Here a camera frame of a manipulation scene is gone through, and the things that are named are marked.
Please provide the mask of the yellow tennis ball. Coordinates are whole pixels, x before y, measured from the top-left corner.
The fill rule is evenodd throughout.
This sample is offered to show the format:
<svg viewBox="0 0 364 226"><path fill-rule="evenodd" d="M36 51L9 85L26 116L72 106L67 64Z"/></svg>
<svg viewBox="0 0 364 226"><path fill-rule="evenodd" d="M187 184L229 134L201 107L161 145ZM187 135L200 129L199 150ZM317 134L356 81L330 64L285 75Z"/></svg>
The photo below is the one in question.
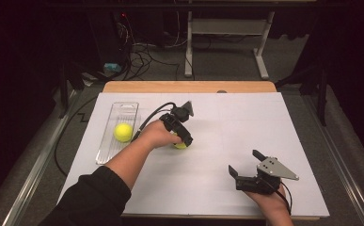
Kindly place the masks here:
<svg viewBox="0 0 364 226"><path fill-rule="evenodd" d="M174 143L173 146L177 149L186 149L187 146L186 144L183 142L183 143Z"/></svg>
<svg viewBox="0 0 364 226"><path fill-rule="evenodd" d="M132 138L133 127L126 122L119 123L115 126L113 134L117 141L128 142Z"/></svg>

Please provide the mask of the white metal stand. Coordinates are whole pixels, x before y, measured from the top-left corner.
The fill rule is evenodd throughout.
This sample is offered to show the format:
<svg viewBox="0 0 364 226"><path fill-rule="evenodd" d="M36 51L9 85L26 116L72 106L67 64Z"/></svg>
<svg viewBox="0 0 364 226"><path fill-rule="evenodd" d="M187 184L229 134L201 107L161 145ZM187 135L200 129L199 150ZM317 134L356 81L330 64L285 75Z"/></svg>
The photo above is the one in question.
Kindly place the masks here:
<svg viewBox="0 0 364 226"><path fill-rule="evenodd" d="M268 80L269 74L266 69L262 52L267 42L275 13L270 11L266 19L244 20L244 19L198 19L193 17L191 11L187 16L187 41L185 52L184 75L193 76L193 47L192 38L194 34L199 35L235 35L235 36L260 36L261 43L252 50L262 80Z"/></svg>

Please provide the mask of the black sleeve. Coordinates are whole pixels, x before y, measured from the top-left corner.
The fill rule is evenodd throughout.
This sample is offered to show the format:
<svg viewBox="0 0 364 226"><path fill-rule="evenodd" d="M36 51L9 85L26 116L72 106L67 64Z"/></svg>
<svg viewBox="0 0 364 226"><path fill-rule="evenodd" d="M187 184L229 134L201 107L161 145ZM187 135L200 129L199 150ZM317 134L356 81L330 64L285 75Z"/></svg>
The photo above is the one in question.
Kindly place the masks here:
<svg viewBox="0 0 364 226"><path fill-rule="evenodd" d="M131 189L102 166L79 177L39 226L121 226Z"/></svg>

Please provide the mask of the wooden table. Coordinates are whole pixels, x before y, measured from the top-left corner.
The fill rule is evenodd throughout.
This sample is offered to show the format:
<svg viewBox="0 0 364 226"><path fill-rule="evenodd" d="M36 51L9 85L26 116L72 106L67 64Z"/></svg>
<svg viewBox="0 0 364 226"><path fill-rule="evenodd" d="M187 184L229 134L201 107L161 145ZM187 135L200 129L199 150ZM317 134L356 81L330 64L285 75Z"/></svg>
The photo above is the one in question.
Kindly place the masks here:
<svg viewBox="0 0 364 226"><path fill-rule="evenodd" d="M105 86L105 93L270 93L277 92L274 85L270 82L215 82L215 81L195 81L195 82L112 82ZM293 196L288 188L288 199L293 201ZM155 218L196 218L196 217L156 217L138 216ZM298 219L317 219L317 218L298 218Z"/></svg>

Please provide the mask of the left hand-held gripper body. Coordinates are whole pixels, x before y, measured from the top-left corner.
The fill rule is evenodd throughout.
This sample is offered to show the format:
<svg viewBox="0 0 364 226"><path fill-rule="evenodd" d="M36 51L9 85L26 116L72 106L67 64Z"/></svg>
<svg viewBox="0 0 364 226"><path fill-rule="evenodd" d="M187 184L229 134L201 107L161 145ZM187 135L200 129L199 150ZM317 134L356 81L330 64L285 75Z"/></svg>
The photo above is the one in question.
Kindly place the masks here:
<svg viewBox="0 0 364 226"><path fill-rule="evenodd" d="M173 131L178 134L186 134L188 130L182 125L194 116L192 103L187 101L182 106L174 106L169 113L160 117L167 131Z"/></svg>

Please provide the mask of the black computer tower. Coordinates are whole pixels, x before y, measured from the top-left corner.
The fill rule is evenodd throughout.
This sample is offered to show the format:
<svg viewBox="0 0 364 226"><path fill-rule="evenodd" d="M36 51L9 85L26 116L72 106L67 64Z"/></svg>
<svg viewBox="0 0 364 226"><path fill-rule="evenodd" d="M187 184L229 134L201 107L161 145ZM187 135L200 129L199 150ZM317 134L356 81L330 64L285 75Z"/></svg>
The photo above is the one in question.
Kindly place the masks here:
<svg viewBox="0 0 364 226"><path fill-rule="evenodd" d="M90 12L88 14L90 27L99 53L101 65L126 64L126 41L119 35L117 17L113 12Z"/></svg>

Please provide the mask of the black stand leg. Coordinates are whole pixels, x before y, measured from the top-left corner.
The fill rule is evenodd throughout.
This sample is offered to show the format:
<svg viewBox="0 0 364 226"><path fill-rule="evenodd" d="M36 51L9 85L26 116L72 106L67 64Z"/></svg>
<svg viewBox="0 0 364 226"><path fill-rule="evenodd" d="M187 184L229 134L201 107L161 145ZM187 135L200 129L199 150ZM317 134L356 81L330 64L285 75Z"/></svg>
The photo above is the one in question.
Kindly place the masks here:
<svg viewBox="0 0 364 226"><path fill-rule="evenodd" d="M277 81L276 88L281 88L287 84L300 83L299 92L302 95L317 94L316 113L322 126L326 126L325 105L326 105L326 87L327 72L324 66L317 62L312 63L304 69L298 70L291 75Z"/></svg>
<svg viewBox="0 0 364 226"><path fill-rule="evenodd" d="M59 93L60 93L60 119L63 119L68 111L71 109L71 101L68 85L71 85L75 91L83 90L86 86L84 83L84 73L91 75L93 78L101 82L107 82L108 78L101 73L95 72L82 64L66 60L60 64L59 67Z"/></svg>

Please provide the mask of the white board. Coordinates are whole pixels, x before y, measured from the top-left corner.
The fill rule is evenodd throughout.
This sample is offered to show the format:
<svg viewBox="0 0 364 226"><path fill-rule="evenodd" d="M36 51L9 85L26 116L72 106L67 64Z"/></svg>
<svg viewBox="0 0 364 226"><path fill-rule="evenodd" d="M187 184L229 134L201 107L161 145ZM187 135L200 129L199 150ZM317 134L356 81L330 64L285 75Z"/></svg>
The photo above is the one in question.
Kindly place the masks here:
<svg viewBox="0 0 364 226"><path fill-rule="evenodd" d="M235 187L229 169L256 175L253 151L273 156L297 174L286 181L296 218L323 218L328 210L295 132L282 95L270 93L102 93L93 109L65 182L98 166L107 119L116 102L135 102L142 119L158 106L191 102L194 117L186 122L193 142L186 149L154 150L132 190L126 216L255 218L257 205Z"/></svg>

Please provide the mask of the metal floor rail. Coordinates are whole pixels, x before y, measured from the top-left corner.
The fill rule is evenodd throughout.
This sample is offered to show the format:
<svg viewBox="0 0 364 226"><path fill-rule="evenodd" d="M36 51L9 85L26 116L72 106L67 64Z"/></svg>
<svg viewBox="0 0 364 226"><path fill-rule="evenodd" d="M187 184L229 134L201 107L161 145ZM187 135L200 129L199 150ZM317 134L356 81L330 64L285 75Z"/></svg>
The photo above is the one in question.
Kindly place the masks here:
<svg viewBox="0 0 364 226"><path fill-rule="evenodd" d="M5 181L3 191L11 206L0 226L18 226L21 222L80 95L79 90L67 94L68 106L64 108L59 100L59 91L55 93L59 104L34 135Z"/></svg>
<svg viewBox="0 0 364 226"><path fill-rule="evenodd" d="M340 177L340 181L344 186L345 193L349 197L351 204L354 206L358 217L362 225L364 226L364 196L363 192L359 188L357 182L355 181L352 173L349 171L346 163L340 155L340 150L338 149L336 143L332 139L327 128L322 125L319 117L317 116L316 104L309 96L302 97L305 105L309 109L309 112L320 129L322 137L326 143L326 149L328 155L330 156L331 162L334 165L336 173Z"/></svg>

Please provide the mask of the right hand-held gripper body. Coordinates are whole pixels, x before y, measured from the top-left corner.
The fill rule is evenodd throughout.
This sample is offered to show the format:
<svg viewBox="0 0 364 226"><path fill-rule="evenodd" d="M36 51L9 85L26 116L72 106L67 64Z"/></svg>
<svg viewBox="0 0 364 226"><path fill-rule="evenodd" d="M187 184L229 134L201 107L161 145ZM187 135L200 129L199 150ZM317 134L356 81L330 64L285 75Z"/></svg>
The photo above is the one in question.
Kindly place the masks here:
<svg viewBox="0 0 364 226"><path fill-rule="evenodd" d="M257 175L240 176L235 172L237 190L258 194L273 194L278 191L281 179L299 180L299 176L280 163L275 157L266 157L257 165Z"/></svg>

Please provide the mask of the clear plastic tray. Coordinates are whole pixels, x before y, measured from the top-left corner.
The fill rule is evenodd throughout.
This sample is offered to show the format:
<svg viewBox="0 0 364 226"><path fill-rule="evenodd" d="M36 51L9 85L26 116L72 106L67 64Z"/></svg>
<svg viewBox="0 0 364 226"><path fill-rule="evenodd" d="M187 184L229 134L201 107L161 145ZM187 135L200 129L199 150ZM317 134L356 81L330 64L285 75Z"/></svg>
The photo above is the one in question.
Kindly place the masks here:
<svg viewBox="0 0 364 226"><path fill-rule="evenodd" d="M101 145L96 155L96 163L98 165L107 163L132 141L135 130L140 123L138 108L139 103L137 102L115 102L112 104L103 132ZM117 141L113 134L115 126L122 122L126 122L133 127L133 135L128 142Z"/></svg>

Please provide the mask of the teal small object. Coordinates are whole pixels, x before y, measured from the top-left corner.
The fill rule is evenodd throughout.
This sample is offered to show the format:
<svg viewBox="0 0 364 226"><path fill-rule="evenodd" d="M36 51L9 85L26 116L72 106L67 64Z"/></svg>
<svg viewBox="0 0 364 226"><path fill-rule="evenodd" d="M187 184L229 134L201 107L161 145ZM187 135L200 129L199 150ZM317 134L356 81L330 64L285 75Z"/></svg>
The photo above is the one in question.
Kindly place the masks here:
<svg viewBox="0 0 364 226"><path fill-rule="evenodd" d="M121 71L121 67L117 63L105 63L103 68L111 73L119 73Z"/></svg>

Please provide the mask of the person's left hand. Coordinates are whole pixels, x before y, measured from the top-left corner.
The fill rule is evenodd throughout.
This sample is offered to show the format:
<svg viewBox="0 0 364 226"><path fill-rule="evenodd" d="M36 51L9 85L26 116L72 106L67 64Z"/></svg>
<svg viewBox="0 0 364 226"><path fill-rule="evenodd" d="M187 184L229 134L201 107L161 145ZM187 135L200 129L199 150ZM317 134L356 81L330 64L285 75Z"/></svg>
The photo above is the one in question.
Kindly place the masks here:
<svg viewBox="0 0 364 226"><path fill-rule="evenodd" d="M141 132L136 140L147 149L156 149L171 143L181 143L182 140L168 132L164 123L160 120L150 122Z"/></svg>

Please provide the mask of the person's right hand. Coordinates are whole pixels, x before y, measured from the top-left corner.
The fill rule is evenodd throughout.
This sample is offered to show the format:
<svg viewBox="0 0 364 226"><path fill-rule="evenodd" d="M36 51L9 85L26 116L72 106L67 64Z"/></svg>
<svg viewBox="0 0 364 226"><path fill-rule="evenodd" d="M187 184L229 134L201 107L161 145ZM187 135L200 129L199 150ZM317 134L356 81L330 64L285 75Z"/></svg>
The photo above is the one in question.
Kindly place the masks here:
<svg viewBox="0 0 364 226"><path fill-rule="evenodd" d="M259 206L263 215L268 219L278 219L281 217L288 217L290 215L287 209L287 204L284 201L285 191L282 186L278 189L278 192L271 195L262 195L247 191L245 194Z"/></svg>

